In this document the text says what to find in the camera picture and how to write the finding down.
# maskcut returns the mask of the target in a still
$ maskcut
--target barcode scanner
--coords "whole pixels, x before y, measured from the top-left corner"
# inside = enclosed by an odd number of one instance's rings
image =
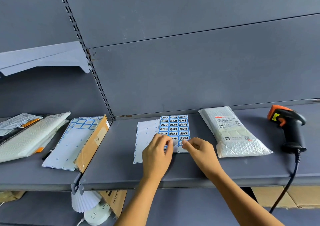
[[[306,119],[298,112],[284,106],[272,105],[268,119],[275,122],[283,129],[285,134],[286,142],[282,144],[282,151],[295,155],[295,168],[292,173],[289,182],[278,197],[270,213],[274,211],[286,191],[289,189],[297,171],[301,159],[301,153],[306,151],[306,145],[300,127],[306,124]]]

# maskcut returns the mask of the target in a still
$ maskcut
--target bubble mailer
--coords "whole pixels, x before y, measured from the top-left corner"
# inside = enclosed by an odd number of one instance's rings
[[[199,113],[218,142],[219,158],[273,153],[242,125],[229,106],[202,109]]]

